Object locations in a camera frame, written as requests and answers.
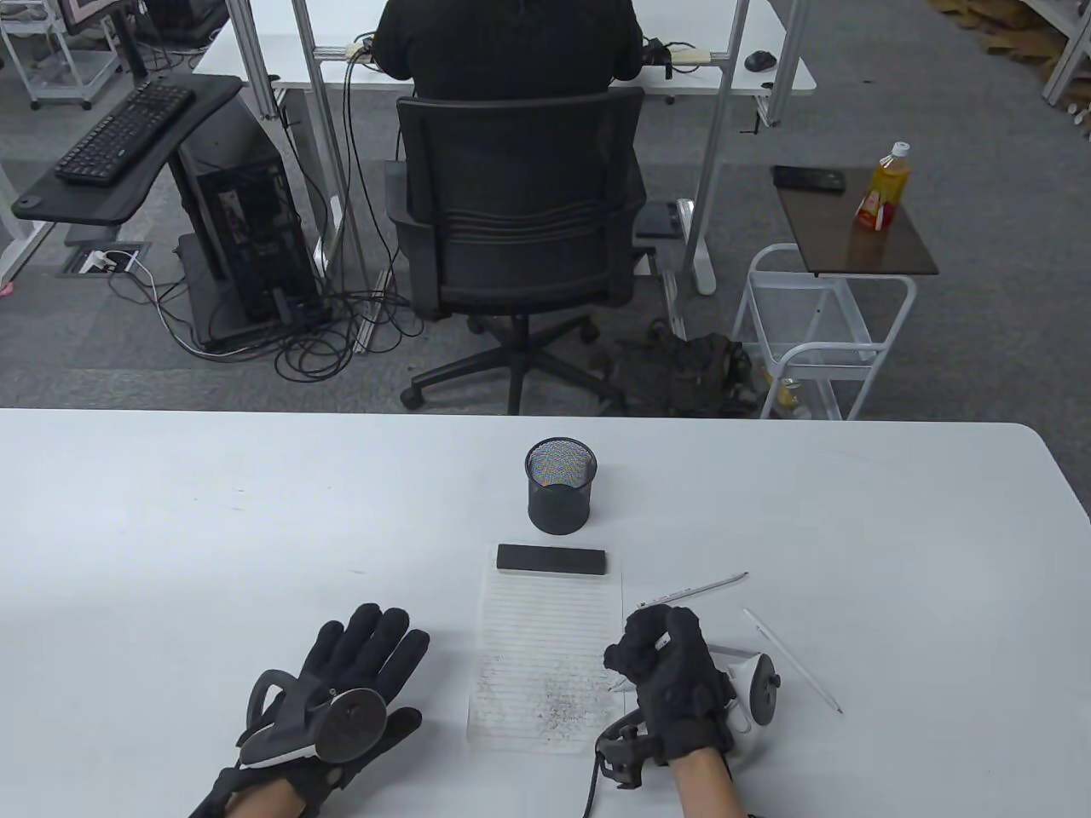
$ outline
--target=black mesh cup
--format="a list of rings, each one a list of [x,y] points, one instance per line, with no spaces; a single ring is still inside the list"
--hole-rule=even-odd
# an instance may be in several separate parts
[[[550,437],[527,453],[530,521],[548,534],[571,534],[591,514],[591,481],[598,464],[587,446]]]

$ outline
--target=monitor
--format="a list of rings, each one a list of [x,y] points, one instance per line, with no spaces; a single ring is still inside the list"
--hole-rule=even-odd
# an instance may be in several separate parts
[[[122,9],[131,0],[58,0],[64,27],[69,34],[79,34],[92,23],[97,23],[116,9]]]

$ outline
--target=person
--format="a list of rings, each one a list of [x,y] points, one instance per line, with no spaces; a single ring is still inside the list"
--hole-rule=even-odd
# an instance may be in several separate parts
[[[663,634],[670,643],[657,649]],[[317,675],[334,690],[371,687],[389,706],[428,645],[428,634],[409,630],[405,611],[382,612],[368,603],[348,625],[329,622],[322,627],[303,672]],[[722,709],[733,691],[712,663],[697,616],[669,605],[636,611],[619,642],[607,648],[603,664],[636,685],[648,733],[660,739],[674,775],[684,818],[746,818],[723,756],[731,737]],[[273,723],[281,698],[243,733],[240,743],[255,729]],[[344,765],[311,757],[259,770],[227,768],[192,818],[313,818],[334,789],[347,786],[420,724],[419,711],[395,710],[374,747]]]
[[[375,63],[424,99],[600,94],[640,72],[632,0],[387,0]]]

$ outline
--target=plastic bottle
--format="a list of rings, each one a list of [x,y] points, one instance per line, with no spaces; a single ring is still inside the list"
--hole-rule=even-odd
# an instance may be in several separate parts
[[[856,221],[868,230],[886,230],[894,221],[902,191],[909,181],[908,142],[896,142],[890,155],[879,163],[872,177],[872,183],[864,194],[864,201],[856,209]]]

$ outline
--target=white cable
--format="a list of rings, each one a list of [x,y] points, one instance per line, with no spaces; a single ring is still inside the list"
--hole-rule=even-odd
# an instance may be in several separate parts
[[[201,349],[194,349],[189,344],[179,338],[178,334],[170,328],[169,324],[167,324],[167,316],[163,314],[163,305],[159,304],[159,291],[158,289],[156,289],[155,286],[155,276],[153,276],[152,270],[145,267],[144,263],[136,257],[136,253],[129,253],[125,252],[124,250],[111,250],[109,252],[129,257],[129,264],[125,265],[125,273],[128,273],[129,275],[132,275],[133,264],[136,264],[142,270],[144,270],[145,275],[147,276],[147,280],[151,282],[152,287],[152,303],[155,304],[155,311],[159,313],[159,322],[163,324],[163,328],[166,329],[170,334],[170,337],[175,339],[175,342],[178,344],[178,346],[180,346],[187,352],[194,354],[197,358],[217,359],[217,358],[231,358],[232,356],[241,354],[242,352],[253,352],[254,350],[259,349],[259,347],[242,347],[241,349],[233,349],[230,352],[205,352],[204,350]]]

